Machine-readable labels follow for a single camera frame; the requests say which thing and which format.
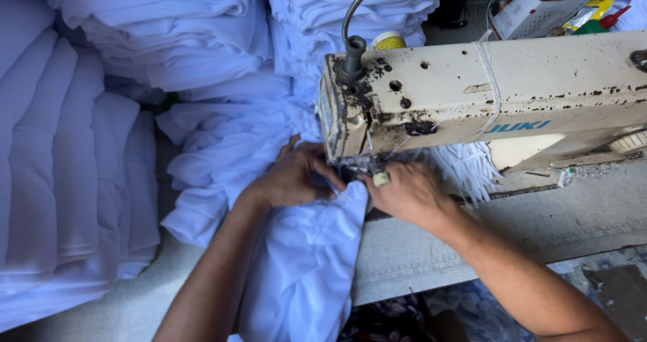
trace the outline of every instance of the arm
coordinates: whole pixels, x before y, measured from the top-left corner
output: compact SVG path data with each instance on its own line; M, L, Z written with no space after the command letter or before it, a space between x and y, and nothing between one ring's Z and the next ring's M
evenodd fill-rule
M387 165L392 182L376 188L380 210L414 223L448 244L472 266L501 305L543 342L628 341L584 294L546 266L506 243L443 194L422 163Z
M298 140L298 136L290 139L270 171L238 197L175 296L153 342L226 341L243 295L256 239L270 210L333 197L330 188L311 183L312 172L325 176L337 189L346 189L335 172L316 158L323 152L321 145L303 143L293 149Z

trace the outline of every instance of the product box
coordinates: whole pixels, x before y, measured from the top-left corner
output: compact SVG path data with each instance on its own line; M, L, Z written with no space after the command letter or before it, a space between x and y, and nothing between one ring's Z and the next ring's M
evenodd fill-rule
M499 40L546 36L589 0L492 0L488 20Z

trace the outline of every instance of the hand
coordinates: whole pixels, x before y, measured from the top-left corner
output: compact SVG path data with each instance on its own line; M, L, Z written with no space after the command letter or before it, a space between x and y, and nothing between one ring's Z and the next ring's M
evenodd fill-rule
M245 190L251 192L271 207L298 206L317 199L334 199L335 192L329 187L312 184L310 176L319 173L337 188L346 190L346 184L335 171L317 157L323 154L323 145L301 143L299 135L292 136L289 144L281 148L276 163L263 177Z
M429 230L430 221L446 219L456 207L438 188L426 164L389 161L386 172L391 183L383 187L376 187L367 175L358 176L366 183L377 209Z

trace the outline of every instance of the patterned cloth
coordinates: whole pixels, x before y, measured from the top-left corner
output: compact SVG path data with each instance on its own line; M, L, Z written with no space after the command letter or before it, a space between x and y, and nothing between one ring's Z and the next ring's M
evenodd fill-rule
M442 342L425 300L417 294L352 309L337 342Z

